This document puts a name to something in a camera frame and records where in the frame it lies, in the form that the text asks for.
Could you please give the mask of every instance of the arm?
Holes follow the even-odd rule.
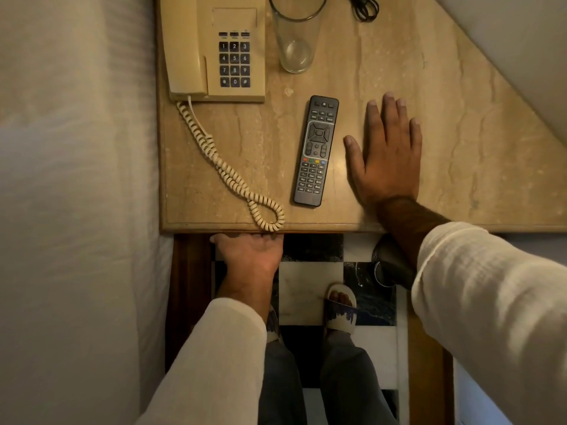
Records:
[[[425,330],[515,425],[567,415],[567,269],[416,202],[421,131],[405,104],[369,104],[366,161],[345,138],[360,199],[419,270],[412,302]]]
[[[138,425],[255,424],[283,236],[216,235],[227,276]]]

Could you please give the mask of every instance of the leg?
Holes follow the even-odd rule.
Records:
[[[307,425],[303,389],[293,354],[278,340],[266,344],[259,425]]]
[[[351,335],[331,331],[323,342],[321,395],[329,425],[396,425],[376,371]]]

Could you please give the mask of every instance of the black cable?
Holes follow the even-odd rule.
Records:
[[[376,0],[350,0],[353,12],[360,22],[374,21],[380,11],[380,6]]]

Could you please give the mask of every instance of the glass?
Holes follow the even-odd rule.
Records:
[[[280,63],[290,73],[303,73],[313,63],[327,0],[269,0]]]

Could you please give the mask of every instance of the sleeve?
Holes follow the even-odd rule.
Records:
[[[213,300],[137,425],[256,425],[265,348],[259,314]]]
[[[425,331],[515,425],[565,423],[567,268],[484,229],[424,239],[412,302]]]

